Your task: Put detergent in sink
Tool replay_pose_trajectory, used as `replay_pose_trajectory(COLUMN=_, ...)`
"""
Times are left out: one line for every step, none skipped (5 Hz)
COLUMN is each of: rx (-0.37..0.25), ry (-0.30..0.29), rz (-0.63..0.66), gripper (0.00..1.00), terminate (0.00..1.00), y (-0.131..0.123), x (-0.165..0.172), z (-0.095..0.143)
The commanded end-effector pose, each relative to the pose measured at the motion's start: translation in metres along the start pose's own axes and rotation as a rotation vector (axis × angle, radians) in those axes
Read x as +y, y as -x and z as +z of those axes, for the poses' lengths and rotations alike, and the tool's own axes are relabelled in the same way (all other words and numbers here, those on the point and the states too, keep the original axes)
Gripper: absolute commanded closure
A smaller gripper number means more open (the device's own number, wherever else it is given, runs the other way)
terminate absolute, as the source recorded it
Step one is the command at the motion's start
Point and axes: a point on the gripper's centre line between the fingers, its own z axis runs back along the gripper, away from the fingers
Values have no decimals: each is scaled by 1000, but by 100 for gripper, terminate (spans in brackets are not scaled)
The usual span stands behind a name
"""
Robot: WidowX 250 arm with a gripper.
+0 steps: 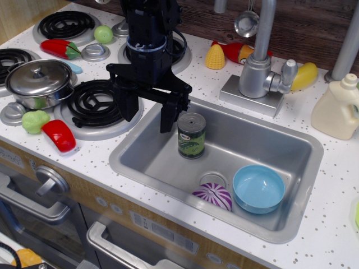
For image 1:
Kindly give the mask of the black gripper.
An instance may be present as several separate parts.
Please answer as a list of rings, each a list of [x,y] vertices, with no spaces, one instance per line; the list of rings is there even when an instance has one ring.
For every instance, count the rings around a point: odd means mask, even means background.
[[[178,78],[170,67],[161,70],[110,63],[106,69],[110,73],[119,112],[128,122],[139,110],[139,97],[163,104],[161,133],[170,132],[179,112],[190,106],[192,87]]]

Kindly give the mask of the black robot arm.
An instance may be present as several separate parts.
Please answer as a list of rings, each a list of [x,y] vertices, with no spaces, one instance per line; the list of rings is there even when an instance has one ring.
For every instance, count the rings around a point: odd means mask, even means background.
[[[162,105],[160,131],[169,132],[179,114],[190,106],[190,85],[172,72],[173,33],[182,8],[176,1],[121,1],[128,23],[130,64],[108,64],[115,100],[123,119],[131,121],[139,98]]]

